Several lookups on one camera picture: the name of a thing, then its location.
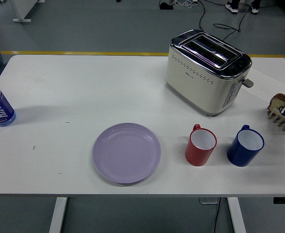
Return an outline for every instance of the plate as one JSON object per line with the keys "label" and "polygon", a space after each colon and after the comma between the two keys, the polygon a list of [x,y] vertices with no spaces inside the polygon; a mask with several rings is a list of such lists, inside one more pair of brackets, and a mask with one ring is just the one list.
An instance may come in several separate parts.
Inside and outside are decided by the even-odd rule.
{"label": "plate", "polygon": [[121,123],[102,132],[93,147],[97,171],[117,183],[135,183],[149,176],[161,158],[161,146],[148,128]]}

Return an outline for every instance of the yellow floor stripe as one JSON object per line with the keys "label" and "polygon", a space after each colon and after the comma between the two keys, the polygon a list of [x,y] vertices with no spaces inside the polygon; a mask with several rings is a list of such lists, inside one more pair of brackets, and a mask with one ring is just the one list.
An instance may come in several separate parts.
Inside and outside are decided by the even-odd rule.
{"label": "yellow floor stripe", "polygon": [[[109,55],[109,56],[168,56],[167,52],[75,52],[75,51],[1,51],[2,54],[37,55]],[[285,58],[285,55],[249,54],[250,57]]]}
{"label": "yellow floor stripe", "polygon": [[40,55],[109,55],[109,56],[168,56],[166,52],[74,52],[74,51],[1,51],[2,54]]}

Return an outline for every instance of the paper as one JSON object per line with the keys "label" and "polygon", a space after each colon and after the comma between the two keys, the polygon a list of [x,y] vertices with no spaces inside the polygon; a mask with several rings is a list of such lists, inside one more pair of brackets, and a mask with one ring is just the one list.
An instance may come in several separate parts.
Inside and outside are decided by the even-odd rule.
{"label": "paper", "polygon": [[242,85],[242,89],[254,96],[257,96],[266,103],[269,103],[276,94],[285,93],[285,84],[261,73],[256,69],[250,69],[247,79],[253,81],[254,85],[251,88],[247,88]]}

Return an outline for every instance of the cup handle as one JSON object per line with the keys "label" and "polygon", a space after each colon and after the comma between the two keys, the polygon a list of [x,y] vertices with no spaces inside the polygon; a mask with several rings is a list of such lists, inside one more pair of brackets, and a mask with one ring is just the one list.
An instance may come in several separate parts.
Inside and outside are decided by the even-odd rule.
{"label": "cup handle", "polygon": [[250,129],[249,125],[243,125],[243,127],[241,128],[241,130],[248,130]]}
{"label": "cup handle", "polygon": [[193,130],[196,130],[196,129],[199,129],[199,128],[201,128],[201,126],[199,124],[197,124],[197,125],[194,125]]}

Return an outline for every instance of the shoe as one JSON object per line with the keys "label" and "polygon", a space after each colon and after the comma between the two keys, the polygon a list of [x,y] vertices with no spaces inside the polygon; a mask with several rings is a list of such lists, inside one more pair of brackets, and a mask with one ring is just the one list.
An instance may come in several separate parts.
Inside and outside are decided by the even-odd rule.
{"label": "shoe", "polygon": [[254,15],[256,15],[259,12],[259,9],[255,9],[252,5],[251,5],[251,13],[253,13]]}
{"label": "shoe", "polygon": [[225,7],[226,7],[226,9],[231,11],[232,14],[237,14],[238,13],[238,9],[233,9],[231,7],[231,2],[229,2],[229,1],[225,4]]}

